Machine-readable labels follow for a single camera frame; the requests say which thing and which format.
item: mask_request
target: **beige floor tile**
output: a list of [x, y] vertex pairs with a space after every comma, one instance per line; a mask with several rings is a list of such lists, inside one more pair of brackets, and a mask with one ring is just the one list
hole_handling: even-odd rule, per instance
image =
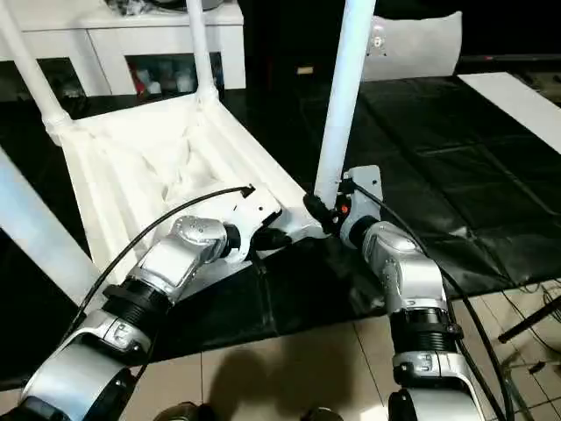
[[121, 420], [152, 421], [177, 403], [202, 402], [201, 355], [151, 364], [132, 394]]
[[[510, 303], [501, 293], [482, 296], [481, 299], [485, 302], [487, 308], [493, 313], [503, 331], [506, 331], [508, 328], [516, 325], [522, 320], [518, 312], [512, 308]], [[529, 303], [527, 298], [523, 298], [523, 300], [525, 300], [526, 303]], [[546, 336], [547, 338], [554, 335], [555, 332], [555, 330], [551, 330], [549, 327], [544, 330], [541, 324], [536, 326], [536, 331], [540, 334], [540, 336], [549, 333], [549, 335]], [[521, 333], [520, 335], [512, 338], [508, 343], [518, 350], [525, 362], [532, 363], [540, 360], [549, 360], [551, 358], [551, 352], [545, 349], [535, 339], [531, 331]]]
[[553, 407], [555, 408], [555, 411], [557, 412], [557, 415], [561, 418], [561, 399], [558, 399], [557, 401], [553, 401]]
[[561, 397], [561, 367], [548, 364], [534, 374], [549, 399]]
[[527, 406], [534, 406], [547, 401], [547, 396], [527, 368], [513, 368], [511, 375]]
[[384, 407], [392, 392], [399, 390], [394, 382], [392, 358], [394, 344], [388, 318], [368, 318], [355, 323], [366, 358], [380, 392]]
[[[559, 415], [556, 413], [551, 403], [536, 406], [530, 410], [530, 413], [534, 421], [561, 421], [561, 418], [559, 418]], [[515, 421], [526, 421], [526, 417], [519, 412], [515, 416]]]
[[477, 382], [475, 382], [475, 394], [477, 395], [477, 398], [479, 400], [479, 404], [481, 405], [481, 410], [483, 410], [483, 415], [485, 416], [485, 419], [487, 419], [487, 420], [495, 419], [496, 415], [493, 411], [493, 407], [491, 406], [491, 404], [489, 403], [489, 401], [485, 397], [485, 394], [483, 393], [483, 390], [481, 390], [481, 387]]
[[0, 415], [13, 409], [18, 404], [21, 389], [0, 392]]
[[316, 406], [386, 419], [352, 324], [204, 353], [202, 386], [221, 421], [295, 421]]

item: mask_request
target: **robotic arm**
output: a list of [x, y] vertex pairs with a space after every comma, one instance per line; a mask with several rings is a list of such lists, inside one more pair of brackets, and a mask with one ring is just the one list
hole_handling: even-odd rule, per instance
[[[345, 177], [381, 198], [376, 167], [353, 168]], [[380, 222], [380, 208], [366, 195], [353, 190], [341, 198], [339, 209], [346, 211], [337, 214], [322, 209], [319, 199], [308, 196], [305, 203], [361, 252], [385, 291], [394, 379], [401, 386], [389, 399], [390, 421], [483, 421], [437, 264], [403, 230]], [[146, 361], [163, 319], [196, 271], [219, 258], [235, 261], [235, 253], [247, 249], [240, 243], [234, 225], [179, 218], [121, 285], [104, 291], [105, 305], [64, 340], [27, 383], [20, 405], [0, 418], [117, 420], [137, 382], [128, 367]]]
[[107, 302], [88, 314], [35, 372], [3, 419], [117, 420], [136, 385], [128, 367], [146, 360], [156, 332], [196, 271], [240, 248], [234, 225], [182, 217]]
[[[344, 176], [381, 199], [377, 167]], [[483, 421], [469, 367], [456, 348], [462, 332], [450, 321], [438, 265], [403, 230], [380, 222], [380, 208], [362, 192], [342, 198], [348, 211], [339, 222], [341, 240], [361, 252], [385, 292], [394, 380], [401, 386], [389, 399], [390, 421]]]

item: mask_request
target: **black tarp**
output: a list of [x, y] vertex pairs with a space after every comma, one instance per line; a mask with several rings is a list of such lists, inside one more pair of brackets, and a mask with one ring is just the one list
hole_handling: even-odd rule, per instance
[[[311, 189], [329, 86], [227, 92], [226, 107]], [[98, 97], [74, 118], [133, 106]], [[86, 247], [64, 156], [29, 103], [0, 104], [0, 145]], [[457, 78], [363, 84], [345, 167], [380, 165], [385, 201], [471, 295], [561, 276], [561, 156]], [[7, 238], [0, 242], [0, 380], [19, 384], [75, 307]], [[304, 240], [177, 305], [156, 357], [171, 358], [382, 314], [373, 276], [335, 239]], [[370, 294], [358, 299], [357, 286]]]

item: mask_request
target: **black cable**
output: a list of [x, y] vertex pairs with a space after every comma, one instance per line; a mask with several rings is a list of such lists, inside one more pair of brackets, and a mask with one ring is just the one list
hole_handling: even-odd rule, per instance
[[[522, 313], [522, 311], [518, 308], [518, 306], [516, 304], [514, 304], [512, 302], [512, 300], [510, 298], [508, 298], [507, 294], [505, 294], [504, 291], [501, 292], [502, 295], [507, 299], [508, 303], [512, 306], [513, 309], [516, 310], [516, 312], [518, 313], [518, 315], [522, 318], [522, 320], [526, 320], [526, 316], [524, 316], [524, 313]], [[561, 351], [559, 351], [558, 349], [555, 349], [553, 346], [551, 346], [550, 344], [548, 344], [547, 342], [545, 342], [545, 340], [542, 339], [542, 337], [540, 335], [537, 334], [536, 330], [534, 329], [534, 327], [530, 326], [529, 329], [531, 330], [531, 332], [534, 334], [534, 337], [547, 349], [549, 349], [551, 352], [553, 352], [556, 355], [561, 355]]]
[[[551, 303], [553, 301], [553, 297], [551, 296], [550, 291], [552, 289], [559, 289], [559, 286], [547, 289], [542, 285], [542, 291], [543, 291], [543, 304], [547, 305], [549, 303]], [[557, 320], [558, 323], [561, 323], [561, 309], [555, 310], [551, 313], [551, 315], [553, 316], [553, 318], [555, 318]]]
[[[370, 200], [372, 200], [373, 202], [378, 204], [379, 207], [381, 207], [387, 213], [389, 213], [392, 217], [394, 217], [395, 220], [401, 225], [401, 227], [405, 231], [407, 231], [408, 234], [415, 240], [415, 242], [419, 245], [419, 247], [421, 248], [423, 253], [425, 253], [427, 256], [430, 256], [430, 254], [428, 253], [428, 251], [429, 251], [428, 247], [425, 246], [424, 242], [419, 238], [418, 235], [416, 235], [415, 231], [409, 226], [409, 224], [407, 222], [405, 222], [403, 220], [403, 218], [401, 218], [397, 214], [397, 212], [395, 212], [387, 204], [383, 203], [378, 197], [376, 197], [375, 195], [370, 193], [368, 190], [366, 190], [362, 186], [359, 186], [355, 182], [353, 183], [353, 185], [354, 185], [354, 188], [356, 190], [358, 190], [360, 193], [362, 193], [363, 195], [368, 197]], [[485, 347], [486, 352], [489, 356], [489, 359], [491, 360], [491, 364], [493, 365], [495, 375], [497, 377], [497, 380], [499, 382], [499, 386], [501, 388], [502, 399], [503, 399], [504, 406], [505, 406], [505, 411], [503, 413], [502, 410], [497, 411], [497, 409], [500, 409], [498, 404], [496, 404], [496, 407], [498, 407], [498, 408], [495, 408], [495, 405], [494, 405], [494, 410], [495, 410], [495, 413], [497, 415], [497, 418], [501, 419], [501, 420], [506, 419], [507, 421], [513, 421], [515, 419], [515, 412], [514, 412], [512, 400], [510, 399], [510, 394], [508, 393], [507, 384], [505, 383], [505, 379], [504, 379], [504, 377], [502, 375], [502, 372], [501, 372], [501, 364], [499, 363], [499, 359], [497, 358], [497, 354], [493, 350], [493, 345], [491, 344], [491, 340], [489, 340], [489, 337], [487, 336], [487, 334], [485, 332], [485, 328], [483, 327], [483, 324], [481, 323], [481, 320], [479, 319], [477, 311], [475, 311], [475, 309], [472, 306], [472, 303], [469, 300], [469, 297], [464, 292], [464, 290], [459, 286], [459, 284], [456, 282], [456, 280], [454, 278], [452, 278], [450, 276], [450, 274], [448, 274], [448, 272], [444, 268], [442, 268], [440, 265], [438, 265], [438, 267], [440, 268], [440, 271], [442, 272], [442, 274], [444, 276], [444, 279], [456, 290], [456, 293], [460, 296], [460, 298], [462, 299], [462, 302], [464, 303], [465, 307], [467, 308], [467, 311], [470, 313], [470, 317], [472, 318], [473, 323], [475, 324], [475, 328], [477, 329], [477, 332], [478, 332], [479, 336], [481, 337], [481, 341], [483, 342], [483, 346]], [[451, 301], [448, 299], [448, 297], [447, 297], [447, 302], [448, 302], [448, 307], [450, 308], [452, 306], [452, 304], [451, 304]], [[472, 356], [469, 354], [469, 352], [465, 348], [465, 346], [464, 346], [464, 349], [467, 352], [467, 355], [469, 355], [469, 357], [466, 357], [465, 360], [468, 363], [470, 363], [470, 362], [472, 363], [472, 365], [470, 365], [470, 369], [474, 372], [474, 375], [476, 375], [475, 371], [478, 370], [477, 366], [475, 365], [475, 362], [473, 361]], [[488, 387], [488, 384], [486, 383], [485, 379], [483, 378], [483, 376], [480, 373], [479, 373], [479, 377], [480, 377], [480, 379], [478, 378], [477, 380], [478, 380], [481, 388], [483, 389], [483, 391], [486, 392], [486, 397], [489, 400], [489, 403], [492, 403], [493, 401], [496, 402], [496, 399], [494, 398], [494, 395], [491, 392], [491, 389]]]
[[[445, 293], [446, 293], [446, 299], [448, 299], [448, 295], [449, 295], [448, 291], [445, 291]], [[454, 324], [458, 323], [458, 321], [456, 319], [456, 311], [454, 310], [453, 303], [448, 304], [448, 315], [449, 315], [450, 321], [452, 323], [454, 323]], [[493, 409], [494, 413], [495, 414], [500, 414], [500, 415], [498, 415], [498, 417], [500, 419], [503, 419], [501, 417], [502, 408], [499, 405], [499, 402], [497, 401], [497, 399], [494, 397], [493, 391], [491, 390], [488, 383], [486, 382], [485, 377], [483, 376], [483, 374], [479, 370], [479, 367], [477, 366], [477, 364], [473, 360], [472, 355], [470, 354], [469, 350], [465, 346], [464, 341], [462, 339], [458, 339], [456, 341], [456, 344], [458, 345], [459, 351], [462, 353], [462, 355], [464, 355], [465, 362], [467, 363], [468, 367], [472, 370], [472, 373], [473, 373], [473, 376], [475, 377], [475, 380], [477, 380], [477, 383], [479, 383], [479, 385], [481, 387], [481, 390], [483, 391], [483, 394], [487, 398], [487, 401], [489, 401], [489, 404], [491, 405], [491, 408]]]
[[123, 251], [119, 253], [115, 259], [113, 259], [113, 261], [109, 264], [109, 266], [106, 267], [105, 270], [96, 279], [94, 284], [89, 289], [88, 294], [86, 294], [82, 303], [80, 304], [76, 316], [74, 317], [66, 333], [62, 337], [62, 341], [64, 341], [70, 335], [70, 333], [72, 333], [74, 329], [77, 327], [77, 325], [80, 322], [80, 319], [82, 318], [82, 313], [84, 312], [84, 310], [86, 310], [86, 307], [88, 307], [89, 302], [94, 297], [94, 294], [97, 292], [97, 290], [102, 286], [107, 276], [111, 273], [111, 271], [115, 268], [115, 266], [125, 257], [125, 255], [129, 253], [132, 250], [132, 248], [135, 247], [139, 243], [139, 241], [146, 236], [147, 233], [149, 233], [151, 230], [156, 228], [156, 226], [164, 222], [166, 219], [172, 217], [173, 215], [175, 215], [180, 211], [187, 209], [190, 206], [193, 206], [194, 204], [211, 199], [212, 197], [226, 195], [228, 193], [234, 193], [236, 191], [241, 191], [242, 194], [246, 196], [253, 191], [253, 187], [244, 186], [244, 187], [233, 187], [231, 189], [222, 189], [219, 191], [213, 191], [208, 195], [203, 195], [195, 199], [189, 200], [188, 202], [180, 204], [179, 206], [176, 206], [172, 210], [166, 212], [164, 215], [156, 219], [154, 222], [149, 224], [144, 230], [142, 230], [140, 234], [137, 235], [134, 239], [132, 239], [131, 242], [123, 249]]

